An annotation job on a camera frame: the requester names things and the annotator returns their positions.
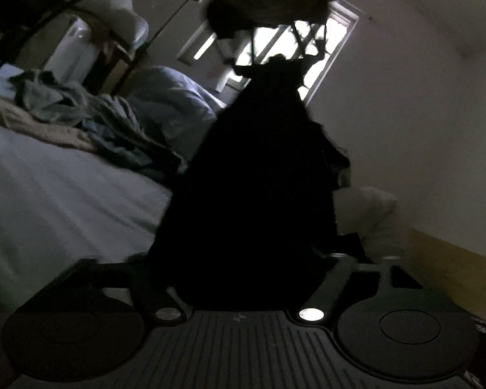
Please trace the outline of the dark blue crumpled garment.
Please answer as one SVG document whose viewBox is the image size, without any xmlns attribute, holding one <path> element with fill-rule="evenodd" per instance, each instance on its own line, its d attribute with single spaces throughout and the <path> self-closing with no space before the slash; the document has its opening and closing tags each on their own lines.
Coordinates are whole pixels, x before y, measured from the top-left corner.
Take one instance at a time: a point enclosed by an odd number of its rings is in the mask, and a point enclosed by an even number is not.
<svg viewBox="0 0 486 389">
<path fill-rule="evenodd" d="M 89 96 L 87 114 L 80 127 L 101 154 L 141 174 L 172 177 L 187 167 L 161 131 L 147 134 L 136 111 L 121 97 Z"/>
</svg>

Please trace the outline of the light blue pillow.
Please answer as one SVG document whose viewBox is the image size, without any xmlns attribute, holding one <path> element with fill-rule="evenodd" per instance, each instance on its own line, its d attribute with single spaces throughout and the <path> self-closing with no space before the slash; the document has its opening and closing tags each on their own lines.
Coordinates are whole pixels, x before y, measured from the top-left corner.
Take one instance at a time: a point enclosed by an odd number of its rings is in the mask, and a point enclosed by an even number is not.
<svg viewBox="0 0 486 389">
<path fill-rule="evenodd" d="M 124 98 L 153 141 L 163 141 L 190 161 L 226 104 L 204 87 L 165 67 L 139 68 L 124 87 Z"/>
</svg>

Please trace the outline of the white appliance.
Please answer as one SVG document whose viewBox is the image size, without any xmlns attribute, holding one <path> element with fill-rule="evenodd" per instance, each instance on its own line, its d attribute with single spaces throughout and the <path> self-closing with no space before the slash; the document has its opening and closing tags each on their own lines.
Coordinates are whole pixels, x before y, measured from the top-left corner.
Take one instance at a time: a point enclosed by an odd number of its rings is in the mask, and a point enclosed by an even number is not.
<svg viewBox="0 0 486 389">
<path fill-rule="evenodd" d="M 83 83 L 99 55 L 92 28 L 74 14 L 64 14 L 44 29 L 52 46 L 43 70 L 60 82 Z"/>
</svg>

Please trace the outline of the grey crumpled garment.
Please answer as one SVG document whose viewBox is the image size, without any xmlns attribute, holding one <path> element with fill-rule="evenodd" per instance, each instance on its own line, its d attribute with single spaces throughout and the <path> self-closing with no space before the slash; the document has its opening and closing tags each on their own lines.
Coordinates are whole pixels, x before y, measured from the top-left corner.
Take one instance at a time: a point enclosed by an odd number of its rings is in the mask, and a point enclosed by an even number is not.
<svg viewBox="0 0 486 389">
<path fill-rule="evenodd" d="M 74 81 L 60 82 L 50 71 L 28 70 L 9 79 L 15 104 L 45 124 L 74 127 L 95 116 L 94 97 Z"/>
</svg>

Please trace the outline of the white cloth bundle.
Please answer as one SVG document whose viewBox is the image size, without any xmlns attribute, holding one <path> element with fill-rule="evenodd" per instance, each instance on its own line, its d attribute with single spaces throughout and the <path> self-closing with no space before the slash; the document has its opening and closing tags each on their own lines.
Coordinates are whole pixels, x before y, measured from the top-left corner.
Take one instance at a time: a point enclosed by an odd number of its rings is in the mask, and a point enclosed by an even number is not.
<svg viewBox="0 0 486 389">
<path fill-rule="evenodd" d="M 364 253 L 378 263 L 406 255 L 406 230 L 397 198 L 374 187 L 348 187 L 333 193 L 340 234 L 357 234 Z"/>
</svg>

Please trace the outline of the light blue bed sheet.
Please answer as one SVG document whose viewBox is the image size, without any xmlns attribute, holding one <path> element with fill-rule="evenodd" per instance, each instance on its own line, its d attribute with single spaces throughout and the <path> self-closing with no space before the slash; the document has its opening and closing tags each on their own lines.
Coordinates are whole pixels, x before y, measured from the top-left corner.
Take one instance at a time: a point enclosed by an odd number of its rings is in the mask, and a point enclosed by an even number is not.
<svg viewBox="0 0 486 389">
<path fill-rule="evenodd" d="M 149 177 L 0 125 L 0 312 L 80 259 L 146 252 L 169 198 Z"/>
</svg>

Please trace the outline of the bright window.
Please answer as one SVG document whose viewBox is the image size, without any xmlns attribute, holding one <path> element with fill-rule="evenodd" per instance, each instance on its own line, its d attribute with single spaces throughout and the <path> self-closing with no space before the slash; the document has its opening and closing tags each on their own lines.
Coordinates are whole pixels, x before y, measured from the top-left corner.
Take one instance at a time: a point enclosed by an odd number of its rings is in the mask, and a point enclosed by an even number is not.
<svg viewBox="0 0 486 389">
<path fill-rule="evenodd" d="M 260 27 L 254 32 L 240 32 L 233 40 L 219 40 L 206 24 L 202 24 L 178 53 L 178 60 L 194 66 L 208 53 L 221 59 L 211 71 L 211 90 L 219 95 L 239 92 L 249 80 L 237 75 L 223 59 L 250 66 L 263 64 L 278 54 L 289 60 L 312 56 L 315 62 L 307 69 L 298 88 L 301 99 L 309 102 L 325 78 L 339 51 L 364 13 L 346 0 L 330 2 L 329 15 L 323 25 L 310 25 L 297 20 L 291 26 Z"/>
</svg>

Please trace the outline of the black garment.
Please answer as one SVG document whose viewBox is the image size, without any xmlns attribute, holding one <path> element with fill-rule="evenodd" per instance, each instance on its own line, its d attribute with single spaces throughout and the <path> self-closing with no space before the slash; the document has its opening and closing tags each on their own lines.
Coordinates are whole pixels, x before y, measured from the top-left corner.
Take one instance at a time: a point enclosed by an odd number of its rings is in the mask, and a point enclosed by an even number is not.
<svg viewBox="0 0 486 389">
<path fill-rule="evenodd" d="M 228 311 L 300 306 L 318 289 L 350 162 L 300 99 L 305 72 L 281 56 L 248 67 L 173 191 L 147 255 L 149 290 Z"/>
</svg>

